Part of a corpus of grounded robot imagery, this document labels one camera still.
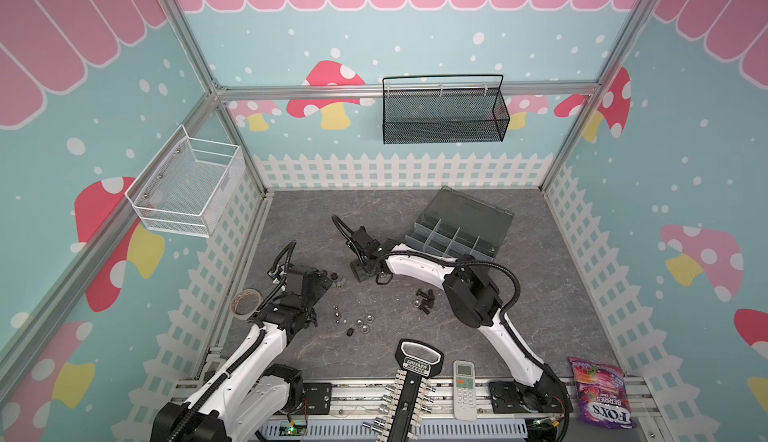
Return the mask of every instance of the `remote control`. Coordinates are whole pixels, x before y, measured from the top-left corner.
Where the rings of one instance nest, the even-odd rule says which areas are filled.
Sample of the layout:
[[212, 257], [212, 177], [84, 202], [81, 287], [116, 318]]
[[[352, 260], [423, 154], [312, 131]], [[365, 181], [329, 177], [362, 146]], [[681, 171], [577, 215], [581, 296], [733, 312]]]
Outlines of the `remote control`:
[[453, 417], [459, 420], [476, 420], [475, 365], [456, 360], [453, 363]]

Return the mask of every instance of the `candy bag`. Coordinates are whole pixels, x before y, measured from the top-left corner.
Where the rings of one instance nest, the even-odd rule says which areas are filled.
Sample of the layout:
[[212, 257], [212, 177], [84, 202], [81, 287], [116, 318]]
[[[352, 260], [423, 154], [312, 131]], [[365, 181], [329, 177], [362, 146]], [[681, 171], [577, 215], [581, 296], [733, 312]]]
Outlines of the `candy bag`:
[[593, 364], [571, 357], [581, 420], [608, 429], [631, 429], [624, 371], [613, 365]]

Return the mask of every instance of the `fence illustration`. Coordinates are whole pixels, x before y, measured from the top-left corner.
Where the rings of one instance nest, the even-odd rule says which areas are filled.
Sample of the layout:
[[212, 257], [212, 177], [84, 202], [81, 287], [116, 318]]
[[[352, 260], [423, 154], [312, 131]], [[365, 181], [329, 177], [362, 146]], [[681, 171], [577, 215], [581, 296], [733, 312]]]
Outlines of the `fence illustration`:
[[237, 251], [245, 243], [258, 203], [258, 191], [246, 173], [208, 238], [206, 251], [197, 253], [200, 264], [188, 271], [190, 285], [179, 290], [179, 310], [168, 312], [168, 332], [157, 336], [158, 356], [144, 362], [144, 386], [128, 394], [133, 404], [128, 418], [112, 426], [118, 442], [149, 440], [155, 415], [170, 400], [178, 380], [191, 375], [198, 353], [206, 350], [203, 344], [216, 306], [224, 299]]
[[379, 154], [359, 159], [347, 155], [339, 159], [331, 155], [323, 159], [300, 156], [294, 160], [288, 156], [267, 160], [254, 157], [262, 180], [278, 190], [302, 190], [308, 188], [431, 188], [451, 187], [520, 187], [533, 188], [541, 184], [544, 174], [552, 163], [552, 154], [539, 158], [533, 154], [524, 159], [522, 154], [507, 158], [502, 154], [494, 159], [491, 154], [478, 158], [475, 154], [462, 159], [459, 154], [447, 158], [440, 154], [434, 159], [424, 155], [417, 159], [413, 154], [400, 159], [395, 154], [385, 159]]
[[654, 329], [653, 309], [638, 301], [640, 287], [628, 281], [629, 267], [619, 265], [618, 248], [608, 244], [609, 232], [600, 231], [600, 217], [578, 189], [572, 167], [562, 168], [548, 197], [555, 219], [571, 250], [592, 302], [608, 328], [620, 363], [629, 374], [646, 379], [672, 434], [680, 442], [715, 442], [720, 426], [696, 406], [699, 389], [683, 382], [677, 369], [683, 360], [664, 349], [667, 332]]

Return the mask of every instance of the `greener label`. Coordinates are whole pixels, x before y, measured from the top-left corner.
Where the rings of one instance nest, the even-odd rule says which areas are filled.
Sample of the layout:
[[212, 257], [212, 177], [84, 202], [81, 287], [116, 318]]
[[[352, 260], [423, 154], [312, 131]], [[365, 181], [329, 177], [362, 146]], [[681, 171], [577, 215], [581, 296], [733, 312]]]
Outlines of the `greener label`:
[[429, 365], [408, 356], [406, 356], [406, 359], [402, 362], [402, 368], [421, 374], [424, 377], [429, 376]]

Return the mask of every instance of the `gray marble surface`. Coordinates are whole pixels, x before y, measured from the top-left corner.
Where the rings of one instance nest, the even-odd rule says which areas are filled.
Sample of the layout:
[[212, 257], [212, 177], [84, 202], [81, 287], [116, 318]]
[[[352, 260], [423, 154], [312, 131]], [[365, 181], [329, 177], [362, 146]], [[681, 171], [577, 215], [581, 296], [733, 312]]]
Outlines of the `gray marble surface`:
[[[511, 210], [514, 220], [495, 261], [520, 279], [522, 295], [510, 319], [533, 351], [561, 376], [571, 375], [568, 357], [616, 364], [568, 250], [538, 190], [474, 190], [473, 196]], [[446, 354], [443, 376], [452, 374], [454, 360], [470, 360], [479, 377], [508, 377], [493, 346], [476, 329], [459, 322], [442, 291], [427, 315], [411, 306], [418, 288], [428, 284], [395, 276], [389, 285], [358, 283], [350, 269], [354, 254], [331, 223], [337, 214], [348, 226], [365, 226], [379, 241], [401, 239], [434, 197], [431, 190], [277, 192], [256, 249], [246, 287], [262, 294], [272, 289], [266, 276], [277, 253], [297, 240], [293, 261], [337, 272], [347, 278], [343, 288], [331, 288], [317, 303], [319, 327], [299, 332], [276, 362], [301, 369], [304, 378], [384, 378], [398, 369], [394, 351], [400, 338], [430, 343]], [[491, 271], [502, 300], [512, 284]], [[333, 306], [338, 305], [340, 324]], [[371, 331], [346, 330], [355, 320], [373, 314]], [[243, 341], [250, 326], [234, 320], [224, 354]]]

